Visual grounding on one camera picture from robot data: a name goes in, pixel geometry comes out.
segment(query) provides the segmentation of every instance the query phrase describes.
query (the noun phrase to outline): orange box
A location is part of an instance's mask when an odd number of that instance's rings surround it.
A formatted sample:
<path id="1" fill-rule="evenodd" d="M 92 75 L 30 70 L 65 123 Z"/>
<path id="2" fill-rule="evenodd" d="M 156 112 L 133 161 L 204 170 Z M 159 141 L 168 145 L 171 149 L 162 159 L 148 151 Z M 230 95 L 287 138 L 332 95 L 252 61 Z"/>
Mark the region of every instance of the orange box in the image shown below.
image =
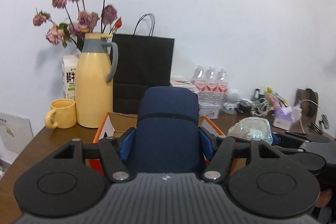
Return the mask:
<path id="1" fill-rule="evenodd" d="M 205 116 L 199 117 L 198 125 L 204 127 L 210 133 L 215 136 L 224 135 L 224 133 L 208 118 Z M 115 136 L 120 137 L 125 131 L 127 131 L 130 127 L 137 126 L 137 115 L 127 115 L 121 113 L 110 112 L 106 113 L 105 117 L 101 121 L 101 124 L 97 130 L 97 133 L 93 139 L 93 143 L 98 142 L 103 137 L 107 136 Z M 101 175 L 103 174 L 103 170 L 100 165 L 100 160 L 91 159 L 89 160 L 91 168 L 98 171 Z M 236 164 L 238 159 L 234 159 L 231 167 L 230 174 L 236 171 Z"/>
<path id="2" fill-rule="evenodd" d="M 137 126 L 137 119 L 137 115 L 126 115 L 115 112 L 106 113 L 93 139 L 93 143 L 98 142 L 105 136 L 120 137 L 130 127 Z M 91 168 L 98 171 L 101 175 L 104 175 L 100 160 L 91 159 L 89 161 Z"/>

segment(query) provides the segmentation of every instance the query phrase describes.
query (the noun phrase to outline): gray ribbed plate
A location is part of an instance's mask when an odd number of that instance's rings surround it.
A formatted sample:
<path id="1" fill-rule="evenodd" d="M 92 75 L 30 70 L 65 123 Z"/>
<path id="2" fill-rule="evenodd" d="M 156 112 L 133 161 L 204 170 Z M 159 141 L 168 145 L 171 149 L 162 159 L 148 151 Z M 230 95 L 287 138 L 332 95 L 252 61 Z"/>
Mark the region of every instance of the gray ribbed plate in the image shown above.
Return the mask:
<path id="1" fill-rule="evenodd" d="M 43 219 L 24 214 L 16 224 L 318 224 L 304 215 L 272 220 L 246 213 L 221 186 L 189 174 L 138 174 L 113 184 L 94 207 L 76 216 Z"/>

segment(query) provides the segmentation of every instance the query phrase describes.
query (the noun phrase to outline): water bottle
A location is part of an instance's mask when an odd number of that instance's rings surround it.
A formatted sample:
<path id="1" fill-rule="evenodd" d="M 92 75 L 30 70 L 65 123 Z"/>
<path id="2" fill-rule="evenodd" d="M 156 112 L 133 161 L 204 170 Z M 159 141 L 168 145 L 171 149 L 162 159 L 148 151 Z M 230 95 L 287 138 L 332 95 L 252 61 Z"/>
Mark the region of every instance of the water bottle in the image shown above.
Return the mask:
<path id="1" fill-rule="evenodd" d="M 216 68 L 210 67 L 205 73 L 205 78 L 207 81 L 207 85 L 205 90 L 207 91 L 216 91 L 217 88 L 217 79 L 216 79 Z"/>
<path id="2" fill-rule="evenodd" d="M 205 67 L 198 66 L 190 82 L 196 86 L 198 91 L 204 91 L 206 85 Z"/>
<path id="3" fill-rule="evenodd" d="M 226 93 L 227 92 L 227 85 L 228 85 L 228 80 L 227 80 L 226 69 L 221 69 L 217 73 L 217 89 L 216 89 L 216 91 Z"/>

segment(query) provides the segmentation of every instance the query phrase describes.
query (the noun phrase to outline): milk carton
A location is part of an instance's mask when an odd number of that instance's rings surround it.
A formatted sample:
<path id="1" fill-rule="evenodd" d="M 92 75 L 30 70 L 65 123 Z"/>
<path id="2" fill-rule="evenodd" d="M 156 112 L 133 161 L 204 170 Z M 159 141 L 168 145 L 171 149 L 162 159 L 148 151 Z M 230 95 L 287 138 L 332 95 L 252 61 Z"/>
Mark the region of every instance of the milk carton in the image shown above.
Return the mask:
<path id="1" fill-rule="evenodd" d="M 75 76 L 79 54 L 63 56 L 62 78 L 64 98 L 75 100 Z"/>

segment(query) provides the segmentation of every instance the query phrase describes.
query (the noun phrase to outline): mug handle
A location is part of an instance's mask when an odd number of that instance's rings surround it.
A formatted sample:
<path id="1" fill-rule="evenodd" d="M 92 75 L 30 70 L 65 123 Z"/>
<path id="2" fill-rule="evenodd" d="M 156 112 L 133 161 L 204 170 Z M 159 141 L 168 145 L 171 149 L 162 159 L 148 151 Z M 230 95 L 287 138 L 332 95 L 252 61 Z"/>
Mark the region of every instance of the mug handle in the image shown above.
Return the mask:
<path id="1" fill-rule="evenodd" d="M 55 129 L 56 127 L 58 127 L 58 124 L 56 122 L 52 123 L 51 121 L 51 117 L 52 115 L 55 115 L 55 113 L 56 113 L 56 109 L 52 109 L 48 111 L 48 113 L 46 114 L 44 118 L 44 124 L 47 128 Z"/>

